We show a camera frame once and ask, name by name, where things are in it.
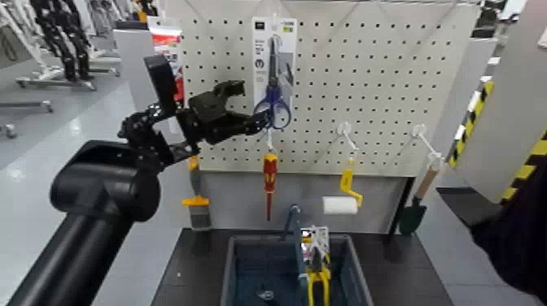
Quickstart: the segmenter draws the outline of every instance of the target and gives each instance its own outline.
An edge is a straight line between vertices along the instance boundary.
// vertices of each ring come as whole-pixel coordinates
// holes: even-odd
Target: screwdriver
[[[272,216],[272,197],[275,191],[275,175],[278,172],[278,156],[272,152],[264,156],[264,192],[266,193],[266,220]]]

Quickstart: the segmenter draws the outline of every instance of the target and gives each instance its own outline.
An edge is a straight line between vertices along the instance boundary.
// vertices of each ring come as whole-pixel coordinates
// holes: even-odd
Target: plastic bin
[[[221,306],[303,306],[306,292],[298,281],[295,244],[279,236],[234,236],[226,257]],[[330,236],[331,306],[373,306],[351,238]],[[258,298],[259,290],[273,291],[275,302]]]

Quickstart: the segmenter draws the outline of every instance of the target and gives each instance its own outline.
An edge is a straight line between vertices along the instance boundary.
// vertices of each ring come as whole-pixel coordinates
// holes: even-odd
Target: white pegboard
[[[280,173],[339,174],[350,156],[337,126],[352,124],[360,147],[355,174],[416,176],[427,148],[410,131],[435,131],[478,9],[468,4],[390,2],[169,3],[181,19],[187,97],[219,81],[252,88],[253,16],[296,18],[299,25],[293,122],[273,134]],[[229,109],[252,112],[252,94]],[[203,170],[262,171],[265,137],[202,145]]]

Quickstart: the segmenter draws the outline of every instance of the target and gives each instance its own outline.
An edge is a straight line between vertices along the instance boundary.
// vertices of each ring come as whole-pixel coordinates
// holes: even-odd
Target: paint roller
[[[323,212],[326,215],[355,215],[361,207],[363,196],[352,190],[354,162],[353,158],[348,159],[340,179],[340,190],[350,196],[323,197]]]

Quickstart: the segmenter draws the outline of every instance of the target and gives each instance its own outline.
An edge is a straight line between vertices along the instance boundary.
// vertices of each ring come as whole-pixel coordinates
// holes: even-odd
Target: robotic arm
[[[127,140],[87,142],[55,178],[50,201],[67,215],[17,288],[9,306],[86,306],[106,277],[134,222],[154,216],[160,202],[157,175],[216,144],[268,125],[268,111],[253,116],[225,109],[243,94],[242,81],[227,81],[190,98],[173,100],[173,73],[163,55],[145,59],[160,101],[126,118],[118,133]],[[169,145],[157,122],[175,116],[186,140]]]

